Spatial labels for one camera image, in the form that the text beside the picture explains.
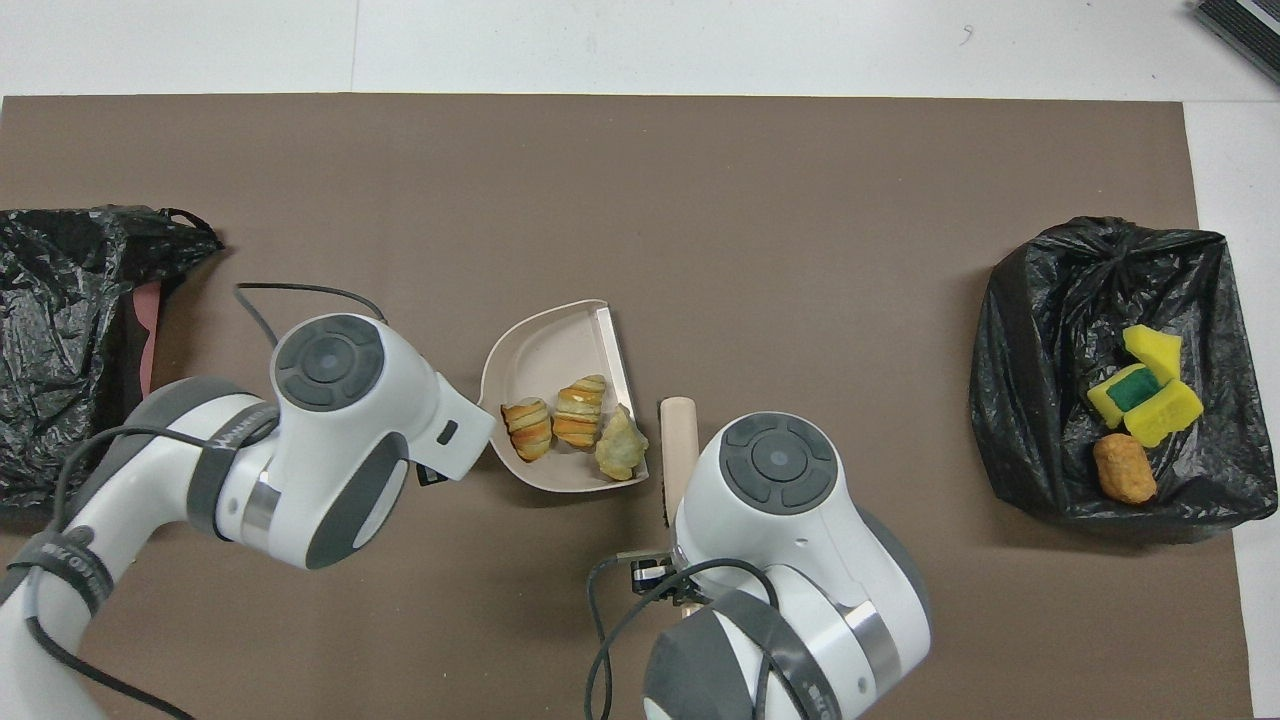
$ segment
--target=black plastic bag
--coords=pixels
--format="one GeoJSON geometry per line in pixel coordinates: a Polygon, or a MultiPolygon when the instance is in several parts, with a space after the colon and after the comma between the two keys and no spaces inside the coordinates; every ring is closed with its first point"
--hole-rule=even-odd
{"type": "Polygon", "coordinates": [[[0,211],[0,518],[37,520],[67,454],[141,400],[134,288],[223,245],[189,213],[123,206],[0,211]]]}
{"type": "Polygon", "coordinates": [[[996,496],[1051,521],[1135,542],[1198,542],[1276,509],[1271,442],[1226,240],[1076,218],[1005,258],[983,300],[969,383],[996,496]],[[1142,506],[1098,486],[1093,443],[1111,432],[1085,393],[1135,363],[1134,324],[1183,338],[1181,379],[1204,414],[1148,451],[1142,506]]]}

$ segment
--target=wooden handle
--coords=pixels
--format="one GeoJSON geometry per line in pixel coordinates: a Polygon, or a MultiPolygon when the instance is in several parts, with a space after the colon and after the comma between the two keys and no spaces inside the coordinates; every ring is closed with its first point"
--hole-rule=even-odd
{"type": "Polygon", "coordinates": [[[662,488],[667,509],[667,521],[676,521],[694,464],[701,452],[698,441],[698,406],[689,397],[668,397],[658,405],[658,423],[662,425],[662,488]]]}

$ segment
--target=yellow sponge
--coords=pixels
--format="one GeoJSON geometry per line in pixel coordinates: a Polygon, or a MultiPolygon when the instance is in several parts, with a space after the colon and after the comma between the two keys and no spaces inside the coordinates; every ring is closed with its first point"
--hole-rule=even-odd
{"type": "Polygon", "coordinates": [[[1183,380],[1170,380],[1151,400],[1125,413],[1124,427],[1143,447],[1156,447],[1169,433],[1185,430],[1203,413],[1204,405],[1196,391],[1183,380]]]}
{"type": "Polygon", "coordinates": [[[1092,402],[1093,407],[1102,414],[1102,419],[1107,423],[1108,428],[1115,429],[1120,427],[1120,420],[1124,418],[1125,411],[1137,405],[1137,402],[1134,402],[1126,404],[1130,405],[1130,407],[1121,407],[1111,389],[1121,384],[1126,378],[1129,378],[1129,375],[1146,369],[1147,366],[1142,363],[1129,365],[1124,370],[1120,370],[1103,380],[1101,384],[1089,388],[1089,392],[1087,393],[1089,402],[1092,402]]]}
{"type": "Polygon", "coordinates": [[[1183,338],[1147,325],[1125,328],[1123,336],[1125,350],[1151,368],[1161,386],[1181,375],[1183,338]]]}

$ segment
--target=sponge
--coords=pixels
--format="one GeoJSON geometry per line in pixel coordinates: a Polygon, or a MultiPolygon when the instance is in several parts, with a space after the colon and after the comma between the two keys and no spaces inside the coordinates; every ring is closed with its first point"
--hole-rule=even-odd
{"type": "Polygon", "coordinates": [[[1120,427],[1124,414],[1160,391],[1155,374],[1142,363],[1129,365],[1087,393],[1093,407],[1102,414],[1107,427],[1120,427]]]}
{"type": "Polygon", "coordinates": [[[1151,400],[1125,413],[1124,427],[1143,447],[1156,447],[1169,433],[1189,428],[1203,413],[1196,391],[1183,380],[1170,380],[1151,400]]]}
{"type": "Polygon", "coordinates": [[[1151,368],[1161,386],[1179,378],[1181,374],[1181,337],[1153,331],[1147,325],[1125,328],[1123,337],[1125,350],[1151,368]]]}

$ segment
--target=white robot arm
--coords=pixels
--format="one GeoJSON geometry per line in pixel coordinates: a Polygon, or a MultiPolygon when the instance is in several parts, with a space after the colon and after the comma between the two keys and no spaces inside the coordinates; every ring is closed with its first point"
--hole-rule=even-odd
{"type": "Polygon", "coordinates": [[[116,438],[70,521],[55,518],[60,527],[40,533],[10,565],[0,591],[5,717],[102,716],[24,625],[37,616],[74,652],[92,611],[160,525],[188,520],[291,565],[323,568],[378,532],[410,462],[420,474],[425,466],[460,479],[494,425],[402,337],[361,315],[293,328],[271,370],[275,405],[214,378],[156,391],[128,425],[187,441],[116,438]]]}
{"type": "Polygon", "coordinates": [[[919,571],[855,507],[840,454],[801,418],[755,413],[716,433],[694,464],[673,533],[676,570],[744,560],[772,580],[778,609],[741,570],[699,573],[694,583],[710,602],[655,643],[649,720],[753,717],[765,659],[764,717],[850,720],[928,653],[919,571]]]}
{"type": "MultiPolygon", "coordinates": [[[[293,328],[273,354],[271,380],[274,404],[212,378],[155,392],[129,416],[137,434],[113,442],[70,511],[10,562],[0,587],[5,717],[102,717],[68,659],[55,660],[38,635],[74,652],[160,525],[187,520],[291,565],[324,568],[372,538],[410,464],[424,482],[460,479],[495,423],[362,315],[293,328]]],[[[677,569],[749,564],[774,588],[777,610],[751,575],[698,575],[710,603],[654,646],[644,698],[652,720],[753,717],[762,667],[769,720],[847,720],[924,659],[919,575],[852,505],[820,430],[794,415],[746,415],[690,464],[675,511],[677,569]]]]}

